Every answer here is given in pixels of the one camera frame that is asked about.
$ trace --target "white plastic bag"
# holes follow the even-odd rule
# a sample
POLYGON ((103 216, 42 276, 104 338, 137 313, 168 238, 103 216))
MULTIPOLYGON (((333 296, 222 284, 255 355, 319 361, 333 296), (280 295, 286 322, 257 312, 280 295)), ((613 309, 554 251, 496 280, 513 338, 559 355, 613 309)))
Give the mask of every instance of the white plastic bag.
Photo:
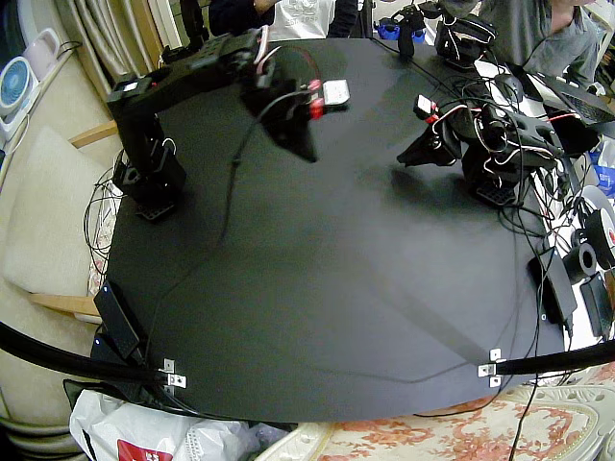
POLYGON ((69 427, 97 461, 239 461, 260 449, 246 423, 172 415, 88 390, 69 427))

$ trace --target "plastic bag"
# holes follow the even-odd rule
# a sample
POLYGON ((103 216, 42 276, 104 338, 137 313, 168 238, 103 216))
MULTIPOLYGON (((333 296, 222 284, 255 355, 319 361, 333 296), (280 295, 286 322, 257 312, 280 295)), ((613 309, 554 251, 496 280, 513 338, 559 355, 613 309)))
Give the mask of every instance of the plastic bag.
POLYGON ((615 140, 603 137, 588 154, 598 175, 598 188, 606 197, 615 197, 615 140))
POLYGON ((89 390, 77 399, 69 427, 97 461, 240 461, 261 449, 258 425, 172 415, 89 390))

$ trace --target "red wire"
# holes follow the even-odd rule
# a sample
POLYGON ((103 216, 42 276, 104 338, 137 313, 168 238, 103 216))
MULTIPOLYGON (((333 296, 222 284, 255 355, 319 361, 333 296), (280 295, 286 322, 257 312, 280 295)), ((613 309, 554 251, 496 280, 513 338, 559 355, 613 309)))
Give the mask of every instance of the red wire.
POLYGON ((565 117, 575 117, 575 118, 580 118, 578 116, 578 114, 576 113, 564 113, 563 115, 558 115, 556 117, 552 117, 552 118, 548 118, 547 121, 548 122, 553 122, 554 120, 559 120, 560 118, 565 118, 565 117))

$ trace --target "red label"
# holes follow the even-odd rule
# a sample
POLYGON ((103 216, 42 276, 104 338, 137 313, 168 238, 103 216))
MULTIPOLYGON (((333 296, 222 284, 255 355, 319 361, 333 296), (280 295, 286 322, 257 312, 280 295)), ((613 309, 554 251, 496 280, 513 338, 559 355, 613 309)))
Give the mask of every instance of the red label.
POLYGON ((140 449, 119 439, 117 440, 117 453, 119 461, 173 461, 172 454, 154 449, 140 449))

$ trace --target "black table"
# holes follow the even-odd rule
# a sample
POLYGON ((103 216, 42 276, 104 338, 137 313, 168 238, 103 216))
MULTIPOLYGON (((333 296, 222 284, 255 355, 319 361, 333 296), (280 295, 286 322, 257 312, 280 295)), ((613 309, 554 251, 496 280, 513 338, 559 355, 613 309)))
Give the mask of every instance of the black table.
MULTIPOLYGON (((188 383, 176 396, 191 407, 261 421, 371 419, 493 394, 477 365, 493 348, 524 356, 534 335, 525 237, 469 196, 460 165, 397 163, 425 129, 412 113, 433 93, 425 74, 368 40, 301 45, 326 80, 348 80, 351 108, 311 124, 315 164, 258 129, 213 255, 252 117, 237 87, 160 115, 188 174, 184 201, 155 225, 123 201, 108 271, 145 331, 160 303, 152 365, 175 359, 188 383)), ((429 47, 415 59, 450 75, 429 47)), ((539 351, 561 352, 561 330, 541 324, 539 351)))

